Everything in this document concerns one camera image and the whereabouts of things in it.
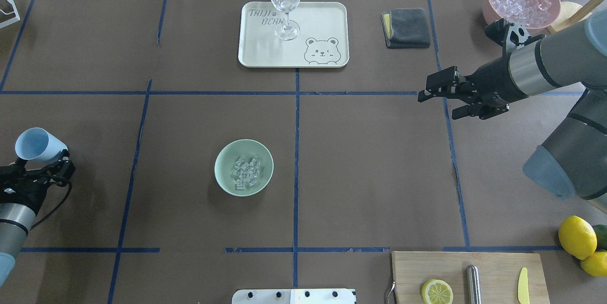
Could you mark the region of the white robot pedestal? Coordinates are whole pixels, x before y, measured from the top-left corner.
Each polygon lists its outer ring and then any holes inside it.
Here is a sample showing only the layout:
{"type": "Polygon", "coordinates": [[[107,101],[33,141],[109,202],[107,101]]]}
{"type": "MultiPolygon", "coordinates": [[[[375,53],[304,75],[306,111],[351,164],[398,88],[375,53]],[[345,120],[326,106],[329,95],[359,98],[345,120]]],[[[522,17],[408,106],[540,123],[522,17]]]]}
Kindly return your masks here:
{"type": "Polygon", "coordinates": [[[355,289],[240,289],[232,304],[356,304],[355,289]]]}

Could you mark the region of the green lime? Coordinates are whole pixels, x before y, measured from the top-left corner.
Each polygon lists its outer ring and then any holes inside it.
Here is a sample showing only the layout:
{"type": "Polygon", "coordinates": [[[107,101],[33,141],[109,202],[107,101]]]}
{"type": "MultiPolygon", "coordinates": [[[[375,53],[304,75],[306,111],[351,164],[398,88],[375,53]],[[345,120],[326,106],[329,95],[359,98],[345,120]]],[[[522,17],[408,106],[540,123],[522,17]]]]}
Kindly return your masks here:
{"type": "Polygon", "coordinates": [[[607,250],[607,225],[597,224],[592,226],[594,233],[596,235],[598,245],[598,250],[607,250]]]}

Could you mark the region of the half lemon slice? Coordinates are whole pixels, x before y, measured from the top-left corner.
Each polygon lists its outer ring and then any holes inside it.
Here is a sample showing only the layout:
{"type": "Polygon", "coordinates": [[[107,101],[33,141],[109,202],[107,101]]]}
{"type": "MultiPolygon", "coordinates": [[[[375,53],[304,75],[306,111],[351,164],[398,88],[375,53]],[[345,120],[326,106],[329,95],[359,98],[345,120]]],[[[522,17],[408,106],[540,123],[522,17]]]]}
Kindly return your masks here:
{"type": "Polygon", "coordinates": [[[449,283],[440,279],[425,282],[420,292],[424,304],[452,304],[453,290],[449,283]]]}

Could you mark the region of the metal handled knife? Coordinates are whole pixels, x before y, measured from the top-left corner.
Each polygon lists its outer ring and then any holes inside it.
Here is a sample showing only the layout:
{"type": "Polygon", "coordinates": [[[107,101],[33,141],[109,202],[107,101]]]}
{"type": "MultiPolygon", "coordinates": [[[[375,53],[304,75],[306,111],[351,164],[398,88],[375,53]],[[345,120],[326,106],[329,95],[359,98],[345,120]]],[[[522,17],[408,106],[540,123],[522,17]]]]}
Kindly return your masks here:
{"type": "Polygon", "coordinates": [[[468,280],[469,304],[481,304],[479,269],[475,265],[468,265],[466,267],[466,276],[468,280]]]}

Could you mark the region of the yellow plastic knife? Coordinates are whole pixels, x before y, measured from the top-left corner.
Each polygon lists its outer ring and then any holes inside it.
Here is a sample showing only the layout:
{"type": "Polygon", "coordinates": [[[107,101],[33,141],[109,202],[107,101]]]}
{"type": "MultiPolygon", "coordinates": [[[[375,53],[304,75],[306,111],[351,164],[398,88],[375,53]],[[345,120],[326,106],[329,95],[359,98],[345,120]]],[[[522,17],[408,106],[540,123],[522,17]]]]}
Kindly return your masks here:
{"type": "Polygon", "coordinates": [[[517,300],[520,304],[529,304],[530,303],[527,267],[522,267],[522,269],[520,269],[520,272],[518,275],[517,300]]]}

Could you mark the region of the light blue plastic cup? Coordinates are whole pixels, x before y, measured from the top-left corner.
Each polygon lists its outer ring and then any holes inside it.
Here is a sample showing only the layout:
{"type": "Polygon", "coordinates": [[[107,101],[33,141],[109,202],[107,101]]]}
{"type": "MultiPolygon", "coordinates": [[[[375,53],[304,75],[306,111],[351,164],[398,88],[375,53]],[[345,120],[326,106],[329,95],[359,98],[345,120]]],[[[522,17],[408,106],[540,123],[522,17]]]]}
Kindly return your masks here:
{"type": "Polygon", "coordinates": [[[15,153],[26,161],[53,162],[67,150],[67,145],[42,128],[30,128],[22,132],[15,142],[15,153]]]}

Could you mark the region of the wooden cutting board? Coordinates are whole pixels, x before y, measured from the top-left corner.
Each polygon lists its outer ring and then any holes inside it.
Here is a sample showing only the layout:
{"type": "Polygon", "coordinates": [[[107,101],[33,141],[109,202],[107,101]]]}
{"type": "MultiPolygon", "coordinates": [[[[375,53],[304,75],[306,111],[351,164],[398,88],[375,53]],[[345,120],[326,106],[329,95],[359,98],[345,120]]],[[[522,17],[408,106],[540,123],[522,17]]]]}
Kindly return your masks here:
{"type": "Polygon", "coordinates": [[[393,251],[392,274],[398,304],[422,304],[422,286],[431,279],[447,282],[454,304],[469,300],[466,268],[479,271],[483,304],[517,304],[517,284],[523,267],[528,271],[532,304],[550,302],[541,257],[535,253],[393,251]]]}

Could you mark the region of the ice cubes in bowl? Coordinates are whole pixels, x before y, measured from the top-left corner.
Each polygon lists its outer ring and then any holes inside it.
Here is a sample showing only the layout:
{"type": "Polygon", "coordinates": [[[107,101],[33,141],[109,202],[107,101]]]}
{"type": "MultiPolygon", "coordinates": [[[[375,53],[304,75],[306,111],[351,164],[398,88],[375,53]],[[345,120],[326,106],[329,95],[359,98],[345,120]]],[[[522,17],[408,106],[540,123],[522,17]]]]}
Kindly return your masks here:
{"type": "Polygon", "coordinates": [[[232,166],[230,176],[234,181],[234,189],[241,191],[252,189],[258,185],[262,170],[262,161],[258,157],[238,157],[232,166]]]}

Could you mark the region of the green ceramic bowl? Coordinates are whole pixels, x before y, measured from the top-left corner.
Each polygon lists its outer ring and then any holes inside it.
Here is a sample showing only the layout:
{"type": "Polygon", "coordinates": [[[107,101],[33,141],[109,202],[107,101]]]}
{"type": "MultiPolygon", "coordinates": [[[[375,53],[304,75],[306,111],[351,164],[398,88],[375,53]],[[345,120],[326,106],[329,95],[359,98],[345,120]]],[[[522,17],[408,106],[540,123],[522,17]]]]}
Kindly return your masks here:
{"type": "Polygon", "coordinates": [[[273,176],[273,156],[264,144],[240,139],[224,146],[214,163],[219,187],[237,197],[247,197],[264,190],[273,176]]]}

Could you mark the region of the wooden stand with carton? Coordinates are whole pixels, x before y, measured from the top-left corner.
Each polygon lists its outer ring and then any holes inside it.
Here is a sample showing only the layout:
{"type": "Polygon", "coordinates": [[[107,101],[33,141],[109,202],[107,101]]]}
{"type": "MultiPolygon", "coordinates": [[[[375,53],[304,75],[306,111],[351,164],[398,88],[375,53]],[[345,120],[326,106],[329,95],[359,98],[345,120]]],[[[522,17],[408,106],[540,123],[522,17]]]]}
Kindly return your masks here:
{"type": "Polygon", "coordinates": [[[559,32],[574,24],[588,18],[605,0],[589,0],[586,4],[578,4],[571,1],[560,1],[560,12],[555,21],[548,26],[550,33],[559,32]]]}

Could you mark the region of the yellow lemon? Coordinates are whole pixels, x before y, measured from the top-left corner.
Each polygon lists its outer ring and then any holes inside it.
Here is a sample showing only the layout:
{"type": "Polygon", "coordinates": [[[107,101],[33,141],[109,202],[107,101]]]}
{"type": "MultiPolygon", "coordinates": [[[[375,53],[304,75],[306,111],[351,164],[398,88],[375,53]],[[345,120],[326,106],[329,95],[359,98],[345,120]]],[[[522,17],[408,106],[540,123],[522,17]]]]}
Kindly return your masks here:
{"type": "Polygon", "coordinates": [[[579,261],[581,269],[590,276],[607,276],[607,252],[596,251],[591,256],[579,261]]]}
{"type": "Polygon", "coordinates": [[[592,226],[575,215],[560,224],[558,236],[561,247],[579,260],[588,258],[598,248],[598,238],[592,226]]]}

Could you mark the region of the pink bowl of ice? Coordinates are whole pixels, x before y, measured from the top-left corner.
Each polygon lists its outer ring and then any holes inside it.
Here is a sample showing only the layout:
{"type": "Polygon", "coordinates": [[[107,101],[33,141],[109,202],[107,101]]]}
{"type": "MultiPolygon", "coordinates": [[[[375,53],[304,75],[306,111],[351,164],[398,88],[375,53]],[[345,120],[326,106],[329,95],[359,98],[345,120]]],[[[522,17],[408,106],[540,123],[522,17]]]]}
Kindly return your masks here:
{"type": "Polygon", "coordinates": [[[552,25],[561,12],[561,0],[484,0],[483,17],[487,24],[498,19],[520,23],[531,33],[552,25]]]}

